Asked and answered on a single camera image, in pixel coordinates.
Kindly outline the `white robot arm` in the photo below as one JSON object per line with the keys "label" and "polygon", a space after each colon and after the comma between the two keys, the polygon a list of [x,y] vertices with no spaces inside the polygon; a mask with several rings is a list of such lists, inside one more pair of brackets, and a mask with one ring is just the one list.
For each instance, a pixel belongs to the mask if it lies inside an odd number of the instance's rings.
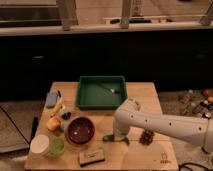
{"label": "white robot arm", "polygon": [[213,152],[213,119],[145,113],[136,99],[128,98],[115,111],[113,134],[123,139],[131,127],[174,137]]}

